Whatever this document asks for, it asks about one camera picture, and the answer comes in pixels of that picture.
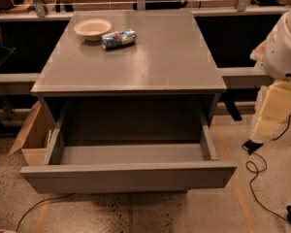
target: bowl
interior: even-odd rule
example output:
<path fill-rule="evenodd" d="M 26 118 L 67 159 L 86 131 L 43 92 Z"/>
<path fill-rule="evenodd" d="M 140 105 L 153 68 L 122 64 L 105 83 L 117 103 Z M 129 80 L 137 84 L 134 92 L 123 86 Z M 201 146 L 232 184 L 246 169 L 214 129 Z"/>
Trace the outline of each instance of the bowl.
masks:
<path fill-rule="evenodd" d="M 79 22 L 74 29 L 75 32 L 78 35 L 83 36 L 85 40 L 93 42 L 99 41 L 101 36 L 106 34 L 111 28 L 112 25 L 109 21 L 100 18 L 94 18 Z"/>

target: cabinet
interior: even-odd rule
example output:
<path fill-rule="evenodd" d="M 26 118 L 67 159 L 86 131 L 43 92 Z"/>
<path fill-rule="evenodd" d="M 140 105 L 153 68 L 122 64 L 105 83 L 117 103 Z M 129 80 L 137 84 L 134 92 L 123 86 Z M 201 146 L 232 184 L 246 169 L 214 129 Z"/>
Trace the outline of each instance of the cabinet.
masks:
<path fill-rule="evenodd" d="M 103 18 L 137 43 L 105 51 L 74 25 Z M 190 12 L 76 12 L 32 88 L 54 123 L 43 165 L 21 174 L 41 193 L 224 187 L 209 126 L 225 84 Z"/>

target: floor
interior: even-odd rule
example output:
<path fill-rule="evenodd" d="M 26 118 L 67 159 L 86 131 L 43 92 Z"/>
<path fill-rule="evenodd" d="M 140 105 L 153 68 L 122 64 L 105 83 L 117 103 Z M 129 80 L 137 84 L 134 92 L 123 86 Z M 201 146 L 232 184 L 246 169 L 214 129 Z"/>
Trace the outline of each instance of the floor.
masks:
<path fill-rule="evenodd" d="M 239 167 L 222 189 L 187 193 L 75 194 L 51 200 L 31 211 L 19 233 L 59 232 L 177 232 L 245 233 L 291 232 L 291 224 L 263 209 L 254 199 L 245 164 L 252 160 L 241 145 L 248 139 L 253 106 L 237 104 L 242 121 L 233 121 L 219 105 L 210 132 L 220 159 L 232 159 Z M 0 136 L 0 229 L 16 231 L 21 217 L 41 200 L 65 194 L 37 194 L 19 174 L 25 160 L 20 152 L 7 157 L 13 136 Z M 291 123 L 277 141 L 257 151 L 267 160 L 253 187 L 257 198 L 273 212 L 286 217 L 291 205 Z"/>

